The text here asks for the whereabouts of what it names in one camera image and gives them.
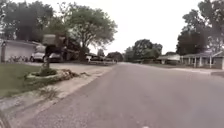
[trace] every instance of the overcast sky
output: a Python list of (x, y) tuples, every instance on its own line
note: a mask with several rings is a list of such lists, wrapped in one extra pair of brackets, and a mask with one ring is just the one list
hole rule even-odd
[[(57, 8), (63, 0), (42, 0)], [(175, 51), (177, 36), (183, 28), (182, 16), (197, 8), (201, 0), (76, 0), (80, 5), (101, 8), (107, 12), (118, 25), (118, 33), (107, 51), (124, 50), (139, 39), (150, 39), (153, 43), (163, 45), (163, 53)]]

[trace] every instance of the road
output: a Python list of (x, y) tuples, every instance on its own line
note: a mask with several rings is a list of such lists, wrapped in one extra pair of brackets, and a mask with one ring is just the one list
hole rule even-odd
[(223, 127), (223, 78), (135, 64), (117, 65), (22, 126)]

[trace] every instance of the bush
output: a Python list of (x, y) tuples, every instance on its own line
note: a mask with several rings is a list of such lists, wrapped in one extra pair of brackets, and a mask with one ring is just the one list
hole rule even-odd
[(51, 75), (56, 75), (57, 71), (51, 68), (46, 68), (46, 69), (41, 69), (40, 72), (35, 73), (33, 75), (35, 76), (51, 76)]

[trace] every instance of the sidewalk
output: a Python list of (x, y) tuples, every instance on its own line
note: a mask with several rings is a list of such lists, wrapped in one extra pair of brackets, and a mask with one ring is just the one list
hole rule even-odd
[(199, 73), (204, 75), (224, 74), (224, 70), (219, 69), (172, 68), (171, 70)]

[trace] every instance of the green tree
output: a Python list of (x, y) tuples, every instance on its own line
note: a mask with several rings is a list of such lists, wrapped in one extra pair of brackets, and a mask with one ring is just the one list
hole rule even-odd
[(124, 60), (126, 62), (133, 62), (134, 61), (134, 51), (133, 51), (133, 47), (128, 47), (125, 50)]
[(20, 40), (41, 41), (42, 30), (53, 16), (53, 9), (39, 1), (31, 4), (8, 2), (3, 10), (5, 35), (12, 37), (15, 33)]
[(205, 49), (204, 37), (195, 30), (183, 30), (178, 36), (176, 53), (180, 55), (196, 54)]
[(142, 39), (135, 42), (133, 51), (135, 60), (155, 59), (161, 54), (162, 45), (157, 43), (153, 44), (148, 39)]
[(169, 52), (166, 52), (165, 55), (176, 55), (176, 54), (177, 54), (176, 52), (169, 51)]
[(4, 17), (3, 8), (5, 8), (6, 4), (7, 4), (7, 0), (1, 0), (0, 1), (0, 21), (2, 21), (2, 18)]
[(99, 50), (98, 50), (98, 52), (97, 52), (97, 56), (102, 56), (102, 57), (105, 56), (103, 49), (99, 49)]
[(198, 4), (198, 10), (191, 10), (183, 16), (187, 28), (194, 29), (204, 37), (205, 47), (220, 51), (224, 42), (224, 1), (204, 0)]
[(84, 49), (90, 44), (104, 46), (114, 40), (117, 25), (101, 9), (70, 4), (66, 19), (73, 36), (81, 43), (80, 60), (84, 60)]
[(107, 54), (107, 58), (111, 58), (119, 62), (124, 60), (123, 55), (120, 52), (110, 52)]
[(46, 34), (66, 35), (67, 28), (60, 17), (52, 17), (44, 29)]

